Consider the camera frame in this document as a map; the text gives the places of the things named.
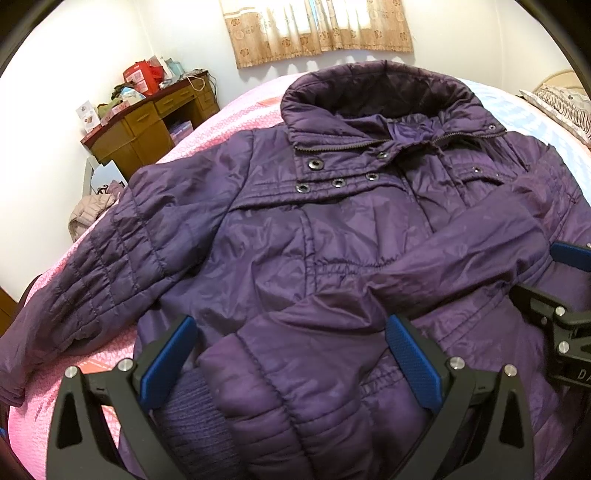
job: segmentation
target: bed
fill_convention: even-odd
[[[299,74],[280,77],[242,95],[199,126],[191,136],[183,140],[160,162],[188,157],[228,139],[236,131],[271,127],[281,122],[282,95],[298,76]],[[546,144],[554,145],[579,182],[585,198],[591,202],[591,154],[579,140],[526,101],[494,87],[468,80],[464,82],[508,130],[533,135]],[[83,238],[84,236],[36,281],[29,298],[63,269]],[[46,478],[47,439],[64,370],[73,364],[88,373],[111,369],[121,358],[132,356],[135,338],[135,329],[128,329],[101,350],[89,356],[64,356],[31,377],[25,403],[20,408],[11,408],[8,428],[13,451],[35,479]],[[117,418],[108,407],[104,407],[104,412],[115,443],[118,443]]]

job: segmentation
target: ribbed fabric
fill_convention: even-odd
[[[209,388],[198,368],[177,381],[166,406],[153,414],[161,438],[194,480],[248,480],[226,428],[213,405]],[[145,478],[121,432],[119,452],[128,470]]]

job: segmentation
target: red box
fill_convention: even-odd
[[[152,67],[145,60],[138,61],[123,72],[123,78],[126,82],[132,82],[139,93],[153,95],[160,90],[158,85],[164,79],[164,69]]]

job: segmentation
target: white wall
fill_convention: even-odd
[[[132,0],[65,0],[0,77],[0,286],[16,299],[72,245],[89,155],[75,109],[151,55]]]
[[[543,27],[514,0],[405,0],[414,54],[335,51],[240,70],[218,1],[136,2],[154,50],[186,69],[209,69],[219,82],[221,106],[277,76],[352,61],[403,61],[511,93],[570,67]]]

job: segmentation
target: jacket collar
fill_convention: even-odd
[[[302,151],[392,141],[389,122],[416,126],[422,140],[425,129],[431,139],[505,131],[461,81],[391,61],[352,63],[306,74],[287,89],[281,115],[290,142]],[[412,133],[401,137],[394,138],[400,147],[417,141]]]

